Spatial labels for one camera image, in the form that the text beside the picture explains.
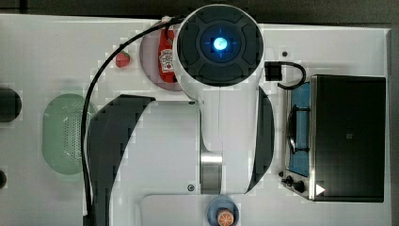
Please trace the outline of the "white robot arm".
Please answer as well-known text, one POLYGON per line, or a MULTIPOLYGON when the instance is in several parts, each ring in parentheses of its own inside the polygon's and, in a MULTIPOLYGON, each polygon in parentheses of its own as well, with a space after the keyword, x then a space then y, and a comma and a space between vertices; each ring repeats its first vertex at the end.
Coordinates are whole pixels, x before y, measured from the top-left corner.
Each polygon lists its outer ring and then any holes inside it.
POLYGON ((89 226, 141 226, 150 195, 246 194, 270 166, 274 122, 256 21, 234 6, 198 8, 176 30, 172 57, 187 101, 121 94, 89 124, 89 226))

